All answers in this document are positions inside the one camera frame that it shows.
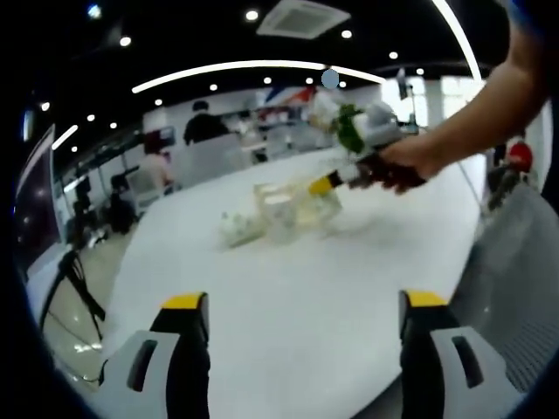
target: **red object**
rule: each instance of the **red object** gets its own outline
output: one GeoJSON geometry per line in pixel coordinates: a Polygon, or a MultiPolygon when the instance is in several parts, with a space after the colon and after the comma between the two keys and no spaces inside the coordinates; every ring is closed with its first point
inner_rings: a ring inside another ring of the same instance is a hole
{"type": "Polygon", "coordinates": [[[508,151],[508,159],[515,168],[521,172],[528,173],[532,169],[534,155],[528,144],[518,142],[508,151]]]}

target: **floor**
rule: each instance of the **floor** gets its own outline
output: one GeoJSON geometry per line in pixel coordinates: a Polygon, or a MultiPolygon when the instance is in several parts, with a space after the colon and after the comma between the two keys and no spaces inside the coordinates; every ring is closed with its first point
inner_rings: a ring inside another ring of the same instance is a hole
{"type": "MultiPolygon", "coordinates": [[[[114,278],[134,233],[135,226],[125,236],[113,234],[107,241],[80,253],[88,289],[102,307],[108,305],[114,278]]],[[[103,333],[105,325],[98,322],[103,333]]],[[[95,390],[103,361],[102,344],[89,312],[67,280],[60,283],[54,294],[43,331],[55,362],[70,382],[81,391],[95,390]]]]}

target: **ceiling light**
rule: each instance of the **ceiling light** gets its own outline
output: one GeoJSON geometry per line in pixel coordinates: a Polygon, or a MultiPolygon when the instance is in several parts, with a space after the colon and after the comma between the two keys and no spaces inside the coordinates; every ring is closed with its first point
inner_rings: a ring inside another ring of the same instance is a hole
{"type": "Polygon", "coordinates": [[[63,133],[62,135],[59,136],[59,138],[53,142],[53,144],[51,145],[52,150],[56,150],[58,147],[60,147],[62,145],[62,143],[64,141],[66,141],[68,138],[70,138],[70,135],[72,135],[73,133],[75,133],[76,131],[78,131],[78,126],[77,125],[72,125],[71,127],[69,127],[65,133],[63,133]]]}
{"type": "Polygon", "coordinates": [[[97,4],[92,4],[87,8],[87,15],[91,19],[100,19],[101,18],[101,7],[97,4]]]}
{"type": "Polygon", "coordinates": [[[249,10],[245,14],[246,20],[249,22],[254,22],[256,19],[259,18],[259,13],[255,10],[249,10]]]}
{"type": "Polygon", "coordinates": [[[475,56],[473,55],[472,47],[470,46],[470,43],[468,42],[468,38],[466,37],[466,34],[464,33],[462,26],[460,26],[460,22],[456,18],[456,15],[454,15],[454,12],[452,11],[451,7],[448,5],[448,3],[445,0],[431,0],[431,1],[433,2],[433,4],[435,4],[440,14],[443,15],[443,18],[445,19],[446,23],[451,28],[454,37],[458,41],[460,48],[462,49],[462,52],[466,57],[466,62],[470,67],[470,72],[472,72],[473,79],[480,83],[482,81],[480,67],[478,66],[478,62],[475,59],[475,56]]]}
{"type": "Polygon", "coordinates": [[[344,74],[346,76],[357,77],[358,79],[363,79],[367,81],[372,81],[374,83],[384,83],[386,79],[378,77],[374,74],[369,74],[367,72],[359,72],[357,70],[352,70],[350,68],[338,67],[336,65],[326,66],[321,63],[311,63],[307,61],[291,61],[287,59],[254,59],[248,61],[232,61],[230,63],[220,63],[204,65],[202,67],[190,68],[189,70],[182,70],[181,72],[173,72],[167,74],[166,76],[159,77],[142,83],[136,87],[132,88],[132,93],[143,92],[144,90],[151,89],[170,81],[184,79],[186,77],[197,76],[199,74],[206,74],[208,72],[221,72],[223,70],[238,70],[241,68],[255,68],[255,67],[278,67],[278,68],[300,68],[303,70],[317,70],[324,71],[327,68],[332,68],[336,70],[339,74],[344,74]]]}
{"type": "Polygon", "coordinates": [[[130,37],[121,38],[121,46],[129,46],[130,44],[132,44],[132,39],[130,37]]]}

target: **desk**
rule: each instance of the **desk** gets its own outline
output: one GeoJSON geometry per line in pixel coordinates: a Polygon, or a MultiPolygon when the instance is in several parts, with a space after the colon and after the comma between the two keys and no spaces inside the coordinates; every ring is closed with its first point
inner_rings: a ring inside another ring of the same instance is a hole
{"type": "MultiPolygon", "coordinates": [[[[332,153],[262,164],[150,207],[115,280],[105,354],[148,329],[167,298],[204,290],[212,419],[350,418],[377,397],[399,374],[397,292],[452,296],[480,208],[453,165],[404,196],[339,188],[344,210],[329,232],[220,247],[221,213],[254,211],[253,184],[308,174],[332,153]]],[[[484,159],[464,166],[480,194],[484,159]]]]}

